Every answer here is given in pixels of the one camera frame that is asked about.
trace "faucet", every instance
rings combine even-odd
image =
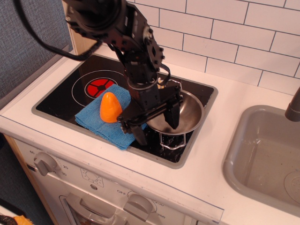
[[[293,122],[300,121],[300,87],[287,107],[285,117]]]

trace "orange object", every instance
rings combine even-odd
[[[122,108],[117,97],[111,92],[105,93],[100,105],[100,118],[106,123],[115,123],[121,113]]]
[[[25,216],[16,216],[14,217],[18,225],[33,225],[33,223],[27,219]]]

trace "white oven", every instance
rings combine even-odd
[[[66,159],[20,141],[16,144],[60,225],[197,224],[183,213]]]

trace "control knob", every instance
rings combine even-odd
[[[124,211],[144,222],[147,220],[152,210],[153,205],[146,198],[136,194],[131,195],[124,206]]]
[[[55,159],[43,152],[38,153],[33,160],[34,165],[36,165],[42,176],[46,176],[47,173],[53,172],[57,167],[57,162]]]

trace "stainless steel pot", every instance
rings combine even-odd
[[[200,100],[185,90],[180,91],[180,94],[183,97],[183,103],[180,105],[179,125],[176,129],[170,127],[163,114],[147,122],[150,128],[159,132],[160,145],[170,150],[184,147],[186,145],[186,134],[199,127],[204,118],[204,107]],[[163,143],[162,135],[183,135],[183,144],[169,147]]]

